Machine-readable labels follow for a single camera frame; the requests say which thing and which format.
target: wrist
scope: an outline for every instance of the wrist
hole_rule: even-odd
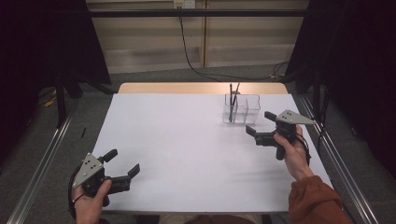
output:
[[[294,178],[297,181],[301,181],[304,178],[307,177],[311,177],[314,176],[314,173],[312,172],[312,170],[309,168],[309,166],[306,166],[304,169],[300,170],[299,172],[297,172],[294,176]]]
[[[76,218],[76,224],[99,224],[100,218]]]

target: black curtain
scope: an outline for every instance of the black curtain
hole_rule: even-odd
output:
[[[304,18],[287,76],[306,92],[315,71],[330,96],[396,177],[396,3],[368,0],[311,0],[308,9],[329,9],[335,17]]]
[[[74,85],[81,80],[70,71],[97,83],[110,79],[84,0],[1,1],[0,30],[2,162],[55,74]]]

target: finger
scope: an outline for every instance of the finger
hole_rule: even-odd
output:
[[[106,180],[103,182],[102,186],[99,188],[96,196],[93,198],[93,204],[102,206],[103,199],[107,195],[108,191],[111,188],[111,180]]]
[[[75,189],[75,193],[74,193],[74,200],[79,197],[80,195],[84,194],[85,190],[84,188],[80,185]]]
[[[301,128],[300,125],[296,125],[296,132],[297,134],[303,136],[303,129]]]
[[[288,139],[283,137],[282,135],[276,133],[274,134],[274,139],[286,150],[286,154],[290,154],[294,151],[294,147],[290,144]]]

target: wall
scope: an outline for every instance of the wall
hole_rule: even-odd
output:
[[[173,1],[88,0],[89,9],[167,9]],[[196,0],[196,8],[300,9],[307,0]],[[183,18],[194,67],[280,63],[290,58],[303,18]],[[110,73],[188,67],[178,18],[98,19],[93,23]]]

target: handheld controller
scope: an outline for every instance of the handheld controller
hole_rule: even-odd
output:
[[[104,162],[109,162],[111,159],[116,157],[118,152],[116,149],[112,149],[105,156],[96,159],[91,153],[88,153],[82,164],[75,170],[71,178],[71,186],[75,189],[78,186],[82,186],[85,190],[85,195],[94,197],[98,192],[101,185],[108,179],[111,179],[111,188],[108,194],[119,193],[130,189],[131,179],[134,178],[140,172],[140,165],[137,164],[132,168],[127,175],[110,177],[105,175]],[[103,207],[110,204],[108,196],[103,200]],[[72,217],[76,217],[76,211],[74,210],[74,202],[70,202],[69,195],[69,207]]]
[[[276,147],[276,158],[282,161],[285,158],[285,148],[276,142],[274,134],[279,133],[290,143],[293,143],[297,138],[296,124],[315,124],[312,119],[301,116],[291,110],[285,110],[280,115],[275,115],[271,112],[265,111],[264,116],[276,124],[276,129],[271,133],[257,133],[256,130],[250,126],[246,126],[246,132],[254,137],[257,146]],[[306,161],[309,164],[309,152],[306,147]]]

